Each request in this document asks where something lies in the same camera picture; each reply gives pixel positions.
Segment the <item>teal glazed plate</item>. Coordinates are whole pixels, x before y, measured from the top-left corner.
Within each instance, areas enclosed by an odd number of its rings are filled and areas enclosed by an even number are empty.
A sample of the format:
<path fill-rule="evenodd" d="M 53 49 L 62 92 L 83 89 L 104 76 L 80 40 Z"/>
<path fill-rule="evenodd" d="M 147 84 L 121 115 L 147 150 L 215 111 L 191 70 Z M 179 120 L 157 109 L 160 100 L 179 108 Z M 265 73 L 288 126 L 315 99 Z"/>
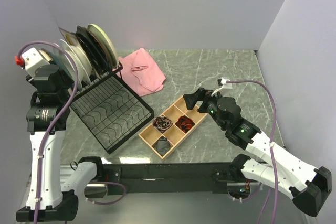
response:
<path fill-rule="evenodd" d="M 75 81 L 75 72 L 72 64 L 68 58 L 59 50 L 53 49 L 51 53 L 53 61 L 69 76 Z"/>

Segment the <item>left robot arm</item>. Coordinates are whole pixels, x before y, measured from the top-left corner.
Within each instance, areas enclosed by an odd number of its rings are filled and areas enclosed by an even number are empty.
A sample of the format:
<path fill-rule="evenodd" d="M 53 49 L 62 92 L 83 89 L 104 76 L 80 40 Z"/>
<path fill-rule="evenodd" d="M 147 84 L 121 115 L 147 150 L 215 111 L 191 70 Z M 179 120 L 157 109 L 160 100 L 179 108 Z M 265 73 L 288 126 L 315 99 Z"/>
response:
<path fill-rule="evenodd" d="M 16 213 L 18 222 L 73 221 L 86 186 L 104 179 L 101 158 L 84 157 L 73 174 L 64 183 L 60 181 L 60 153 L 72 84 L 73 80 L 55 64 L 35 71 L 33 85 L 37 90 L 26 115 L 33 156 L 30 192 L 26 205 Z"/>

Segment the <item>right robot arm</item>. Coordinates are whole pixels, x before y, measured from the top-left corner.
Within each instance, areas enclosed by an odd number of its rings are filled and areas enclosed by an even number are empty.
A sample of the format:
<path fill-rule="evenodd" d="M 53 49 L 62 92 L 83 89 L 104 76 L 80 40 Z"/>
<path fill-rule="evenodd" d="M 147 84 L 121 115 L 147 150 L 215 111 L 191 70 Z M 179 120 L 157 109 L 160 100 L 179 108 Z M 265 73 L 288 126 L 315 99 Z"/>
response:
<path fill-rule="evenodd" d="M 248 155 L 238 155 L 231 163 L 232 179 L 258 181 L 286 195 L 304 214 L 318 215 L 332 191 L 332 174 L 326 167 L 316 168 L 272 142 L 241 116 L 234 98 L 199 88 L 183 99 L 188 110 L 201 102 L 198 112 L 209 114 L 231 143 L 263 160 L 259 163 Z"/>

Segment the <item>pink and cream plate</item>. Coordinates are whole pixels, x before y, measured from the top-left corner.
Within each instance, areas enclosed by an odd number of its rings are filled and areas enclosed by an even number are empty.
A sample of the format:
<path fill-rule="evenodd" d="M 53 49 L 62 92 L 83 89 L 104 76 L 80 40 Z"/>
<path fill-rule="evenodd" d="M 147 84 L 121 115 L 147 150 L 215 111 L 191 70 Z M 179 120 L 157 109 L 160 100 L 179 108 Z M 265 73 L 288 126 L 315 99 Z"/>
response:
<path fill-rule="evenodd" d="M 48 61 L 49 63 L 53 63 L 53 62 L 54 62 L 53 59 L 52 59 L 52 57 L 51 57 L 47 52 L 45 52 L 44 49 L 39 50 L 39 53 L 40 53 L 40 54 L 42 55 L 42 57 L 43 57 L 46 61 Z"/>

